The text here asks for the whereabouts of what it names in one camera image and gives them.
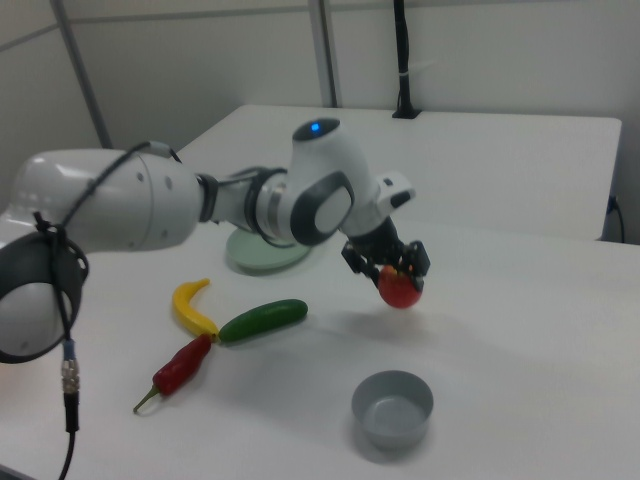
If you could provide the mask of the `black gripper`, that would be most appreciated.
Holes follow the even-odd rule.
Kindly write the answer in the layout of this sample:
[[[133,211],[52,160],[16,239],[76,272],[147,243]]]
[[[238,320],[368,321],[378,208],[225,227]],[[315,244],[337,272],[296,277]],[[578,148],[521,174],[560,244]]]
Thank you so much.
[[[353,273],[364,275],[375,287],[378,287],[379,282],[379,266],[393,263],[401,257],[401,272],[408,276],[416,291],[424,289],[424,279],[429,271],[426,248],[418,240],[405,244],[402,248],[390,217],[366,234],[350,236],[341,255]]]

